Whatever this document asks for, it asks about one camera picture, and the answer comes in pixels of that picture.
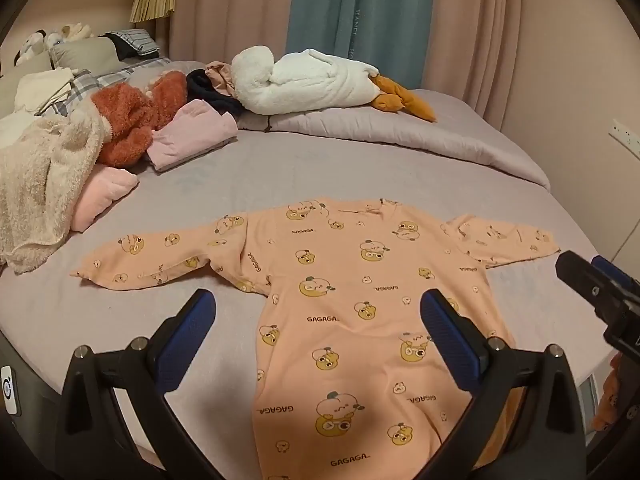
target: shirt sleeve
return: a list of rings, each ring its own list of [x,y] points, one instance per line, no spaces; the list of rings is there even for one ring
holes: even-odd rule
[[[442,225],[458,248],[486,268],[543,258],[560,249],[551,233],[523,224],[462,215]]]
[[[71,275],[112,290],[163,285],[209,264],[243,292],[268,294],[270,211],[225,215],[194,229],[124,235],[87,255]]]

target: plaid fabric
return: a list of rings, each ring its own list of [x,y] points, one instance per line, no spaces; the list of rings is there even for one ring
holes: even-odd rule
[[[160,50],[158,44],[151,38],[144,28],[129,28],[127,30],[114,30],[108,32],[119,37],[129,44],[139,56],[146,56],[152,52]]]
[[[115,85],[126,81],[126,79],[133,73],[133,71],[141,66],[153,67],[162,66],[169,63],[171,60],[165,57],[158,57],[156,59],[147,59],[127,66],[117,72],[101,75],[100,77],[94,77],[94,75],[88,70],[81,70],[74,80],[71,82],[71,94],[65,101],[53,103],[46,110],[41,113],[43,116],[59,114],[67,117],[78,103],[85,97],[89,97],[92,93],[105,88],[107,86]]]

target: blue gripper pad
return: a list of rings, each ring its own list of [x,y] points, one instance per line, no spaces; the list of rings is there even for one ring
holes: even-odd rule
[[[600,272],[607,275],[610,280],[615,280],[618,282],[623,288],[626,290],[638,294],[640,290],[640,285],[638,282],[634,280],[631,276],[617,268],[614,264],[612,264],[609,260],[606,260],[602,256],[595,256],[593,260],[591,260],[591,265],[598,269]]]
[[[156,389],[172,392],[180,386],[191,361],[216,319],[216,300],[198,289],[180,312],[165,322],[151,339],[150,360]]]
[[[420,316],[457,386],[474,394],[489,362],[484,336],[435,288],[422,295]]]

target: pink curtain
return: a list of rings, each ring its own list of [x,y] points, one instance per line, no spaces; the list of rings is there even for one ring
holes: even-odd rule
[[[521,0],[434,0],[422,86],[453,95],[500,129],[520,31]]]
[[[291,0],[176,0],[169,56],[231,62],[249,46],[284,54]]]

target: folded pink clothing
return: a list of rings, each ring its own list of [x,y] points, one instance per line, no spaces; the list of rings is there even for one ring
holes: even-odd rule
[[[167,126],[154,132],[146,154],[156,171],[166,171],[224,145],[237,132],[231,114],[220,115],[207,102],[196,99],[180,108]]]
[[[76,203],[71,230],[83,233],[95,217],[137,185],[138,178],[129,171],[96,164]]]

